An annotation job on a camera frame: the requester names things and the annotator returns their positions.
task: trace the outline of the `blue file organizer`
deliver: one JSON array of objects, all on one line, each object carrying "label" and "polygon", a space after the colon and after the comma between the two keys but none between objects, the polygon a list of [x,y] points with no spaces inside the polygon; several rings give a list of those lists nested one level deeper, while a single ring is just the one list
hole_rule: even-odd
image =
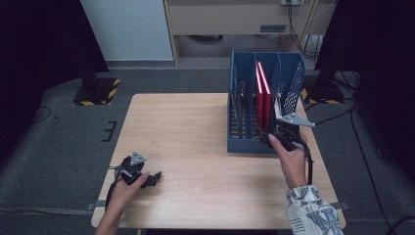
[{"label": "blue file organizer", "polygon": [[232,52],[228,92],[228,152],[275,153],[259,142],[256,125],[255,65],[262,63],[272,92],[272,104],[281,94],[282,115],[294,113],[304,78],[304,62],[300,53]]}]

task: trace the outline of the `red folder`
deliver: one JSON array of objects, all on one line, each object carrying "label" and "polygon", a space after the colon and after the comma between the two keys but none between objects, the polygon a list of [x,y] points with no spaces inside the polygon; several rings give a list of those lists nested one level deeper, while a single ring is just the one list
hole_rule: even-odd
[{"label": "red folder", "polygon": [[261,62],[257,62],[258,71],[261,77],[261,84],[263,87],[263,104],[262,104],[262,124],[263,124],[263,131],[269,131],[269,122],[271,120],[271,89],[269,88],[268,79],[265,76],[265,72],[262,67]]},{"label": "red folder", "polygon": [[260,76],[259,67],[256,66],[256,117],[257,126],[263,129],[263,90],[262,90],[262,78]]}]

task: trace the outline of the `patterned sleeve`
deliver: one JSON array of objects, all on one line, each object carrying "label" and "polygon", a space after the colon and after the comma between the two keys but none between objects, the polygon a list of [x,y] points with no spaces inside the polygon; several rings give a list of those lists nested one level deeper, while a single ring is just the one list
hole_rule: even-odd
[{"label": "patterned sleeve", "polygon": [[295,235],[343,235],[336,210],[320,198],[313,185],[287,191],[288,218]]}]

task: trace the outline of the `person's left hand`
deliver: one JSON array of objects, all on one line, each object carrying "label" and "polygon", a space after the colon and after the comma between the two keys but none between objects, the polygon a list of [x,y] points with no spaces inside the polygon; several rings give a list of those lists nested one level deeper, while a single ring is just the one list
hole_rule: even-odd
[{"label": "person's left hand", "polygon": [[111,200],[108,207],[115,207],[117,210],[123,211],[132,201],[140,187],[146,182],[148,176],[149,172],[144,173],[131,185],[126,184],[122,177],[119,176],[118,179],[120,179],[120,181],[116,184],[115,189],[111,194]]}]

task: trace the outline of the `light wood tabletop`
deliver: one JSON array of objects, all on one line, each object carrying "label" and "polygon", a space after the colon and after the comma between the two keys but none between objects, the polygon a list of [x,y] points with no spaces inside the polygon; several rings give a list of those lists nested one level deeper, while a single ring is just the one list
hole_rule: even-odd
[{"label": "light wood tabletop", "polygon": [[[276,155],[227,153],[226,93],[137,94],[132,98],[111,166],[137,151],[143,171],[162,171],[155,187],[141,189],[120,227],[184,229],[288,229],[288,187]],[[297,115],[305,118],[298,104]],[[313,184],[337,202],[309,127],[301,128],[314,159]],[[109,169],[99,200],[105,200]],[[346,226],[338,210],[341,227]],[[104,208],[96,208],[92,225]]]}]

